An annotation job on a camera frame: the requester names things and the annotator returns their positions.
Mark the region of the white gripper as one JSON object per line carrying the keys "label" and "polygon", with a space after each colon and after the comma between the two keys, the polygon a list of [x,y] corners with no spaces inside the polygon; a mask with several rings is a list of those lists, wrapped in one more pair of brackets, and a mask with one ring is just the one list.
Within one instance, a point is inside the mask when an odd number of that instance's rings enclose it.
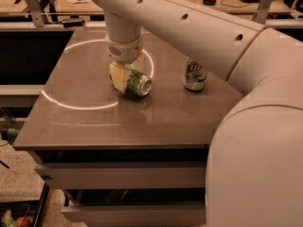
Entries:
{"label": "white gripper", "polygon": [[106,52],[114,60],[110,64],[110,78],[114,87],[125,93],[131,70],[144,72],[143,36],[140,35],[132,42],[118,43],[106,35],[105,43]]}

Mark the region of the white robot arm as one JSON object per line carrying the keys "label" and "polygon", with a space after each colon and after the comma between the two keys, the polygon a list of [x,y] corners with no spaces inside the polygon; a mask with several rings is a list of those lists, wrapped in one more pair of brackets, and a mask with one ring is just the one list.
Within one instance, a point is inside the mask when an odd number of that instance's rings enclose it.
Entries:
{"label": "white robot arm", "polygon": [[114,44],[142,26],[243,93],[209,149],[207,227],[303,227],[302,43],[185,0],[92,1]]}

